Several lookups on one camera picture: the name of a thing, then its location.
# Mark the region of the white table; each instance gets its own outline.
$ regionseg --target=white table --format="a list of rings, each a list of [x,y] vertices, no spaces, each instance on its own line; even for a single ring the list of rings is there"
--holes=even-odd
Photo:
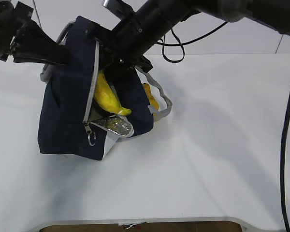
[[[278,170],[290,54],[149,58],[173,112],[102,162],[41,155],[41,65],[0,62],[0,232],[209,220],[284,229]],[[290,219],[290,135],[286,168]]]

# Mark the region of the wire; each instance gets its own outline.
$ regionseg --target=wire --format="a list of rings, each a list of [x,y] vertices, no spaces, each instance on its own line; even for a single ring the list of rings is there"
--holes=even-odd
[[[199,38],[197,38],[197,39],[191,40],[191,41],[186,42],[186,43],[182,43],[181,45],[186,46],[186,45],[189,45],[189,44],[195,43],[195,42],[197,42],[197,41],[199,41],[199,40],[202,40],[202,39],[204,39],[204,38],[206,38],[206,37],[208,37],[208,36],[214,34],[216,31],[218,31],[219,29],[223,28],[223,27],[224,27],[225,25],[227,25],[227,24],[228,24],[228,22],[224,22],[223,24],[221,24],[219,27],[215,28],[215,29],[212,30],[211,32],[209,32],[209,33],[207,33],[207,34],[205,34],[205,35],[203,35],[203,36],[201,36],[201,37],[199,37]],[[180,45],[180,44],[177,44],[177,43],[176,43],[176,44],[169,44],[169,43],[165,43],[165,44],[164,44],[165,47],[180,47],[181,45]]]
[[[172,35],[174,36],[174,38],[177,40],[179,46],[181,47],[182,51],[183,51],[183,57],[181,59],[178,59],[178,60],[172,60],[172,59],[169,59],[167,58],[167,56],[165,55],[165,35],[164,35],[164,39],[160,39],[162,41],[162,55],[163,55],[163,58],[167,61],[167,62],[170,62],[170,63],[180,63],[184,60],[185,58],[185,48],[184,46],[182,45],[182,42],[180,41],[179,37],[175,34],[174,30],[171,29],[171,32],[172,32]]]
[[[288,221],[287,208],[286,208],[286,190],[285,190],[285,165],[286,165],[286,143],[287,135],[290,124],[290,94],[288,99],[288,105],[286,110],[286,116],[284,121],[284,128],[281,136],[281,148],[280,148],[280,198],[281,198],[281,210],[284,218],[284,223],[287,232],[290,232],[290,225]]]
[[[33,2],[34,10],[35,10],[35,12],[37,13],[39,26],[40,26],[40,28],[42,29],[42,25],[41,25],[41,21],[40,21],[39,13],[38,13],[37,5],[35,4],[35,0],[32,0],[32,2]]]

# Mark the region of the white wall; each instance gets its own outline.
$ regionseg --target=white wall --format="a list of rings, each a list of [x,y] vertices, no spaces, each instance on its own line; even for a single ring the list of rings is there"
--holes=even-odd
[[[101,6],[102,0],[36,0],[43,30],[56,39],[62,28],[78,15],[112,29],[119,20]],[[137,10],[145,0],[125,0]],[[183,42],[199,37],[222,23],[212,16],[195,15],[175,27]],[[216,34],[186,47],[187,54],[274,53],[281,36],[265,26],[248,19],[228,24]],[[167,35],[167,42],[175,42]],[[167,54],[180,54],[179,48],[167,48]],[[148,54],[161,54],[154,46]]]
[[[284,35],[278,53],[290,53],[290,36]]]

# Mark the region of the yellow banana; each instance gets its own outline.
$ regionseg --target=yellow banana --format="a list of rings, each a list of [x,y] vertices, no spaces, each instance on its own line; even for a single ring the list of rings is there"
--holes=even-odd
[[[118,97],[108,85],[103,71],[100,71],[98,75],[94,99],[97,101],[98,105],[107,112],[122,116],[131,114],[130,109],[121,106]]]
[[[153,105],[157,110],[159,110],[160,108],[159,103],[156,101],[155,97],[152,95],[150,85],[147,83],[144,83],[143,87],[145,89],[145,92],[149,99],[150,104]]]

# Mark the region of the zipper pull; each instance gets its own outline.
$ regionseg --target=zipper pull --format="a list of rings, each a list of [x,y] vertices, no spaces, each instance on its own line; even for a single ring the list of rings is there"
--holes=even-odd
[[[88,135],[88,143],[90,146],[94,146],[96,144],[96,133],[90,128],[89,122],[84,124],[86,133]],[[93,134],[94,143],[91,143],[91,135]]]

